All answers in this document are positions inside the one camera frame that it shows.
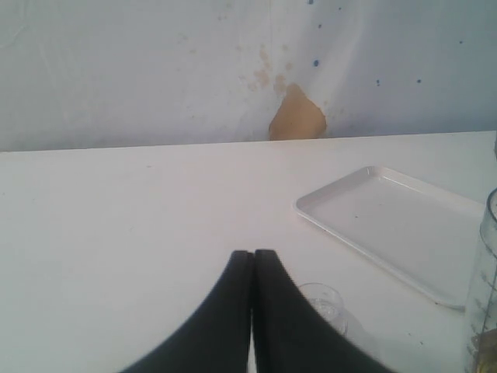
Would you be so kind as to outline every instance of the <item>white tray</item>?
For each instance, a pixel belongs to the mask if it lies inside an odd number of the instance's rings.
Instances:
[[[300,198],[295,209],[436,303],[464,309],[482,204],[370,166]]]

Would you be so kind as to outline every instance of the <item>tray rim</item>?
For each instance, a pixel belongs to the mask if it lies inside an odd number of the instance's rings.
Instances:
[[[472,205],[474,205],[473,208],[475,208],[475,209],[479,208],[481,210],[481,216],[483,217],[483,212],[485,210],[485,206],[483,204],[480,204],[479,202],[477,202],[475,200],[472,200],[470,198],[461,196],[460,194],[451,192],[449,190],[445,190],[445,189],[443,189],[443,188],[441,188],[439,186],[435,186],[435,185],[433,185],[431,183],[427,183],[427,182],[425,182],[423,180],[420,180],[420,179],[417,179],[415,177],[406,175],[404,173],[400,173],[399,171],[397,171],[395,169],[391,169],[391,168],[385,167],[385,166],[365,166],[365,167],[362,167],[360,169],[357,169],[356,171],[352,171],[351,173],[348,173],[348,174],[346,174],[344,176],[341,176],[338,179],[333,180],[332,182],[330,182],[328,184],[325,184],[324,186],[322,186],[322,187],[320,187],[320,188],[318,188],[318,189],[316,189],[316,190],[314,190],[314,191],[312,191],[310,193],[307,193],[307,194],[305,194],[302,197],[297,198],[294,201],[294,203],[293,203],[293,209],[302,218],[305,218],[306,220],[308,220],[309,222],[311,222],[314,225],[318,226],[319,228],[323,229],[324,231],[326,231],[330,235],[335,236],[338,240],[340,240],[341,242],[343,242],[346,245],[350,246],[352,249],[354,249],[355,251],[357,251],[360,255],[365,256],[373,264],[375,264],[376,266],[380,267],[382,270],[385,270],[386,272],[388,272],[392,276],[396,277],[397,279],[399,279],[404,284],[407,284],[408,286],[416,289],[418,292],[422,293],[427,298],[429,298],[432,301],[434,301],[436,304],[443,305],[443,306],[451,308],[451,309],[456,309],[456,310],[459,310],[459,311],[464,311],[464,304],[463,305],[459,304],[457,302],[457,299],[451,298],[451,297],[444,297],[444,296],[442,296],[440,294],[437,294],[437,291],[434,291],[429,286],[425,286],[425,285],[421,284],[414,277],[408,275],[403,270],[400,270],[399,268],[397,268],[393,263],[389,262],[388,260],[384,260],[384,259],[380,258],[378,255],[374,254],[373,252],[371,252],[367,248],[361,246],[357,242],[354,242],[352,239],[350,239],[346,235],[343,235],[342,233],[336,231],[334,228],[330,227],[329,225],[326,225],[322,221],[319,221],[317,218],[313,217],[312,215],[309,215],[307,212],[305,212],[304,210],[302,210],[301,207],[299,207],[299,204],[302,202],[303,199],[309,198],[313,194],[317,194],[317,193],[322,192],[324,189],[329,188],[332,184],[337,183],[340,180],[343,180],[343,179],[345,179],[347,177],[351,177],[351,176],[356,175],[358,173],[362,173],[364,171],[368,172],[368,174],[371,174],[372,172],[374,172],[375,170],[378,170],[378,169],[387,170],[391,174],[398,175],[398,176],[400,176],[402,178],[405,178],[407,180],[414,181],[418,185],[422,184],[423,186],[428,187],[428,188],[430,188],[432,190],[435,190],[437,192],[443,192],[448,197],[452,197],[452,198],[456,198],[456,199],[459,199],[459,200],[463,200],[464,202],[466,202],[468,204],[472,204]]]

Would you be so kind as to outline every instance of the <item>white wall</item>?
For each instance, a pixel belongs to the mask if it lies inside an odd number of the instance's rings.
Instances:
[[[0,151],[262,140],[291,82],[334,136],[494,129],[497,2],[0,2]]]

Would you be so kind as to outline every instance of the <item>white table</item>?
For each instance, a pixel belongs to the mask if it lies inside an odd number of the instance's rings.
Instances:
[[[398,371],[458,371],[462,316],[299,218],[368,165],[483,202],[494,132],[0,154],[0,371],[112,372],[202,302],[232,250],[330,284]]]

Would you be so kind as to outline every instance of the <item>white tabletop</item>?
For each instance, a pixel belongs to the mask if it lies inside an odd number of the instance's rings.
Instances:
[[[235,249],[336,288],[405,372],[458,371],[462,315],[299,218],[363,166],[485,201],[494,132],[0,154],[0,371],[118,371],[202,302]]]

